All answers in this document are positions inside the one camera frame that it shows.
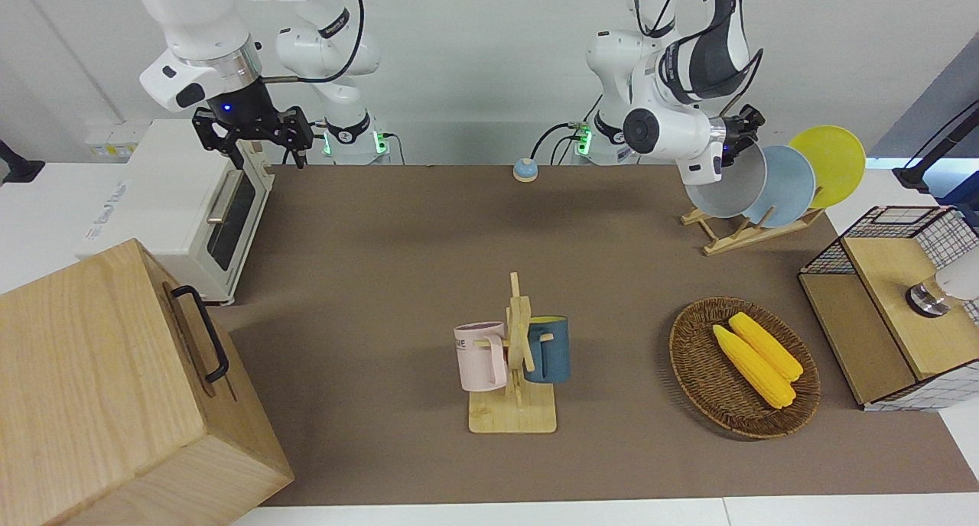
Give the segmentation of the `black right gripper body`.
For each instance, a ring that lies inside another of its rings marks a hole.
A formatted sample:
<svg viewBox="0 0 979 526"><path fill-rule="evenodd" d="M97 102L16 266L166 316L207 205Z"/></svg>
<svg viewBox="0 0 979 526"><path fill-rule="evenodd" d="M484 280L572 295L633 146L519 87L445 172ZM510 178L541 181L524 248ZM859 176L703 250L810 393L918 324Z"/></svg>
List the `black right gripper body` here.
<svg viewBox="0 0 979 526"><path fill-rule="evenodd" d="M272 103L265 81L257 79L233 92L207 100L217 121L242 138L268 138L279 126L279 112Z"/></svg>

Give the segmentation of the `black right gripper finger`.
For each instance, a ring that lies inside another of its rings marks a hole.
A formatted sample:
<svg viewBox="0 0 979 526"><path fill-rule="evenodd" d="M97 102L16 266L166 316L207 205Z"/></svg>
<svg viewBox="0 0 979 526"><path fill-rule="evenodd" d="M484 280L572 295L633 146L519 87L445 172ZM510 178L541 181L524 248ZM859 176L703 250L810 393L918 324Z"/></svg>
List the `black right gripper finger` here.
<svg viewBox="0 0 979 526"><path fill-rule="evenodd" d="M307 152L314 146L314 130L303 110L287 109L279 112L275 130L276 143L294 159L297 167L306 167Z"/></svg>
<svg viewBox="0 0 979 526"><path fill-rule="evenodd" d="M234 168L244 168L245 158L238 147L240 135L237 129L228 129L211 110L196 110L191 122L203 149L223 154Z"/></svg>

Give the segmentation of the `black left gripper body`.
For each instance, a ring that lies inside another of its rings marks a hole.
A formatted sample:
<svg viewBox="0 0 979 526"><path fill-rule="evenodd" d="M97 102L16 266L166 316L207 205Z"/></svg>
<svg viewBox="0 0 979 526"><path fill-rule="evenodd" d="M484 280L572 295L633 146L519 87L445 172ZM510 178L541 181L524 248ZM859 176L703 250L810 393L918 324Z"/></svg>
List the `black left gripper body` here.
<svg viewBox="0 0 979 526"><path fill-rule="evenodd" d="M738 156L738 142L741 140L754 140L755 129L743 129L737 115L724 116L725 139L723 154L721 154L721 167L730 167Z"/></svg>

